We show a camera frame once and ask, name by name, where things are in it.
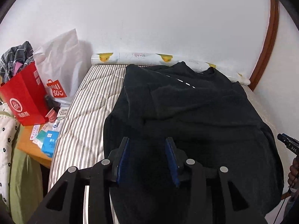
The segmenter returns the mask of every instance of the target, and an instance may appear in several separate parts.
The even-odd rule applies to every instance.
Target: striped bed sheet
[[[65,117],[56,143],[50,170],[50,190],[62,174],[71,166],[78,169],[92,167],[104,159],[103,128],[106,117],[112,111],[121,92],[127,65],[93,65],[83,79]],[[254,93],[243,86],[249,101],[263,121],[276,129],[269,116],[257,102]],[[285,182],[288,174],[287,153],[276,142],[284,167]],[[88,223],[88,186],[85,189],[83,223]],[[113,222],[119,223],[112,206]]]

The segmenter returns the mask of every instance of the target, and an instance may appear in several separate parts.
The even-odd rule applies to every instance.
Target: black cable
[[[290,184],[290,187],[289,187],[289,189],[288,189],[288,192],[290,191],[291,186],[293,185],[293,183],[294,183],[294,181],[295,181],[295,179],[296,179],[297,177],[298,177],[298,175],[293,179],[293,181],[292,181],[292,183]],[[286,196],[285,196],[284,199],[283,199],[282,205],[281,205],[281,207],[280,207],[280,209],[279,209],[279,211],[278,211],[278,213],[277,213],[277,215],[276,215],[276,218],[275,218],[273,224],[275,224],[276,219],[277,219],[277,217],[278,217],[278,214],[280,213],[280,210],[282,209],[283,204],[284,204],[285,201],[286,201]]]

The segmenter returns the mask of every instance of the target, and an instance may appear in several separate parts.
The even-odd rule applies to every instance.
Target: silver screw
[[[102,164],[103,165],[108,165],[110,163],[110,160],[109,159],[104,159],[103,161],[102,161]]]
[[[228,172],[228,168],[227,167],[220,167],[220,171],[223,172],[223,173],[227,173]]]
[[[186,160],[186,163],[189,165],[193,165],[195,163],[195,161],[193,159],[189,158]]]
[[[76,167],[71,166],[71,167],[68,168],[69,173],[73,173],[74,171],[76,171]]]

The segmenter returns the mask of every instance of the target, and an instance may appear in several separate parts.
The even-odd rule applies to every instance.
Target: wooden table
[[[44,154],[40,148],[34,144],[30,140],[30,135],[32,132],[33,126],[21,126],[20,137],[18,139],[17,148],[29,156],[31,156],[34,160],[38,161],[40,164],[44,165],[47,168],[51,167],[52,158],[48,157]]]

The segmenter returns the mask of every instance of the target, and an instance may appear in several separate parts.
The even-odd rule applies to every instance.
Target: plaid shirt
[[[17,62],[23,65],[17,71],[21,71],[33,61],[33,49],[28,41],[22,45],[11,47],[0,58],[0,75],[3,82],[8,82],[13,77],[13,71]]]

